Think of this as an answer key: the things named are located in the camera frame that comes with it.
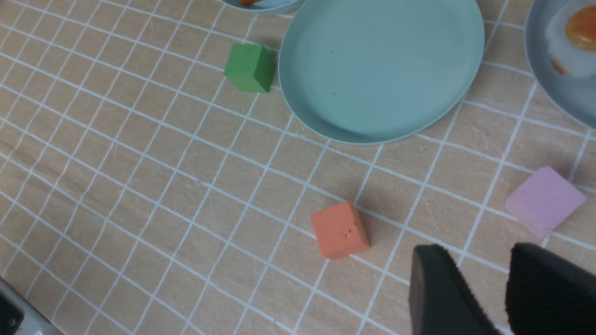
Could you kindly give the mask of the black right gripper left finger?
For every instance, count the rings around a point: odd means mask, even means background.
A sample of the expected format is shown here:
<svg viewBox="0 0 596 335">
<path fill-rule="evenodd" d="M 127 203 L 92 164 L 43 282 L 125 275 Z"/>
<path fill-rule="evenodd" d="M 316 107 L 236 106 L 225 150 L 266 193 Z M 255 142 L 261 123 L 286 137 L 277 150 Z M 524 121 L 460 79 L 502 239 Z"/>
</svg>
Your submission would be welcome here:
<svg viewBox="0 0 596 335">
<path fill-rule="evenodd" d="M 413 248 L 409 315 L 413 335 L 498 335 L 449 252 Z"/>
</svg>

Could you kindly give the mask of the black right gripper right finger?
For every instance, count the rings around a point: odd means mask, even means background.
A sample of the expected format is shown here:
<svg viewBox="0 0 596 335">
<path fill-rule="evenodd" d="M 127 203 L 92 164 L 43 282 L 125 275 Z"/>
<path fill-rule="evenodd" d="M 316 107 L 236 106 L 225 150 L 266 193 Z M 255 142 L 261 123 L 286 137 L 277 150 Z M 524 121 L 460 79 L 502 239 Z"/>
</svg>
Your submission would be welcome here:
<svg viewBox="0 0 596 335">
<path fill-rule="evenodd" d="M 505 311 L 515 335 L 593 335 L 595 275 L 538 245 L 518 242 L 511 250 Z"/>
</svg>

